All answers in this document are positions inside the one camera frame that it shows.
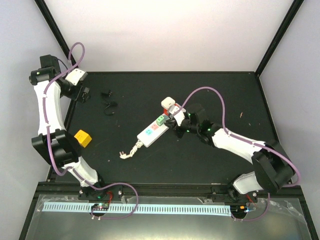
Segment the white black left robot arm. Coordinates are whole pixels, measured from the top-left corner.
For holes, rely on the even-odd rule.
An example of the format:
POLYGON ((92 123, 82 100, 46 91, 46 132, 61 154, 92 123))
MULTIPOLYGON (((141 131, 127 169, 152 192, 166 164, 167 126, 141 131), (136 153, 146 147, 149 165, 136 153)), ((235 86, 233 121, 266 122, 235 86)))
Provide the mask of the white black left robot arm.
POLYGON ((84 144, 67 131, 60 105, 61 97, 80 103, 90 98, 90 89, 82 84, 87 72, 74 68, 63 73, 58 58, 50 54, 39 59, 40 68, 29 76, 39 111, 38 134, 31 139, 31 144, 59 176, 71 173, 84 193, 101 200, 108 188, 98 172, 84 160, 84 144))

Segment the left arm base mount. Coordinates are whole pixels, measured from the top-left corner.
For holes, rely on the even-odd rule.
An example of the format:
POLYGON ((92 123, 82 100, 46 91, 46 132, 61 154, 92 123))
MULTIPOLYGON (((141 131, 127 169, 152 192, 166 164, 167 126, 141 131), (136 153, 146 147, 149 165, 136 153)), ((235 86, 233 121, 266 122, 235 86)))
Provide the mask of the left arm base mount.
POLYGON ((122 197, 123 186, 115 185, 104 190, 95 190, 92 187, 82 187, 78 194, 78 199, 89 202, 108 202, 120 201, 122 197))

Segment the red cube socket adapter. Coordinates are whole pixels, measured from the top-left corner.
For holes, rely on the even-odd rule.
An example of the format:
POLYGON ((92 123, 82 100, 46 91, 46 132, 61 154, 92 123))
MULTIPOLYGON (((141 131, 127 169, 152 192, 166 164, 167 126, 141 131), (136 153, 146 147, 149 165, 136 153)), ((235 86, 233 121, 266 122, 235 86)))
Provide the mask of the red cube socket adapter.
POLYGON ((180 109, 180 107, 178 107, 177 105, 173 105, 168 109, 164 109, 163 110, 163 114, 166 115, 169 118, 173 118, 175 113, 178 112, 180 109))

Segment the green plug adapter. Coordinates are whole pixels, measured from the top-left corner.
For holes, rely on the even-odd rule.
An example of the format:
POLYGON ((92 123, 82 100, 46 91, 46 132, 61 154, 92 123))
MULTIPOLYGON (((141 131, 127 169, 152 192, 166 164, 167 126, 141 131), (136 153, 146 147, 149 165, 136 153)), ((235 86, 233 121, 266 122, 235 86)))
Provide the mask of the green plug adapter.
POLYGON ((167 116, 166 115, 160 115, 157 119, 156 119, 156 124, 158 126, 163 125, 167 120, 167 116))

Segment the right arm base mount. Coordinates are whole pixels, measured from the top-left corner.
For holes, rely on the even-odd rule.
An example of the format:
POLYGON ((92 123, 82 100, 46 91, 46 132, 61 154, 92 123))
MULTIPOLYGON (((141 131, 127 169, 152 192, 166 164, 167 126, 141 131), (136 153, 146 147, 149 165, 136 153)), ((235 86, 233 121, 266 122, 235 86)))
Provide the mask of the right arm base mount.
POLYGON ((257 203, 257 197, 253 196, 252 192, 239 193, 233 186, 229 185, 213 185, 211 187, 211 193, 207 196, 212 199, 213 202, 225 203, 225 204, 246 204, 257 203))

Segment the yellow cube socket adapter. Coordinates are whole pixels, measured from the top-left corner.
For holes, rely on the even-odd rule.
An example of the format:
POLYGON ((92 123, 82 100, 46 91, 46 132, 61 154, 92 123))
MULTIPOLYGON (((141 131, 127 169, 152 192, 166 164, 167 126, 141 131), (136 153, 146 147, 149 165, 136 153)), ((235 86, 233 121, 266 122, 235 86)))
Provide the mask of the yellow cube socket adapter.
POLYGON ((92 141, 92 137, 81 129, 74 135, 74 137, 83 148, 86 148, 92 141))

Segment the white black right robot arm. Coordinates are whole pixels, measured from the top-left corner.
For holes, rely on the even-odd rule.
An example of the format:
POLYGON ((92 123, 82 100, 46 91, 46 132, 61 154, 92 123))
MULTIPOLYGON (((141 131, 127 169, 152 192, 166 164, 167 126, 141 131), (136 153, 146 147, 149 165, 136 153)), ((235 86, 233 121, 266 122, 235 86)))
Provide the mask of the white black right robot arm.
POLYGON ((201 104, 193 104, 188 110, 174 104, 164 108, 168 116, 165 125, 178 138, 185 133, 196 135, 199 140, 213 148, 229 151, 253 166, 253 171, 237 176, 226 187, 223 194, 231 202, 240 201, 246 194, 255 191, 277 193, 294 176, 284 149, 276 140, 256 141, 232 131, 226 132, 222 126, 209 120, 201 104))

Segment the white charger block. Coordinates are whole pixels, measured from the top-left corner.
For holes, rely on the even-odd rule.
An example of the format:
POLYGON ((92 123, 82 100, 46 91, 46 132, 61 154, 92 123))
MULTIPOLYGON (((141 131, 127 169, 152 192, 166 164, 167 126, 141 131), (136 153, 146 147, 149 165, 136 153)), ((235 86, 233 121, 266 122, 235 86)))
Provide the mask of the white charger block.
POLYGON ((161 101, 161 106, 165 110, 169 110, 171 106, 174 106, 176 104, 176 101, 171 97, 166 97, 164 100, 161 101))

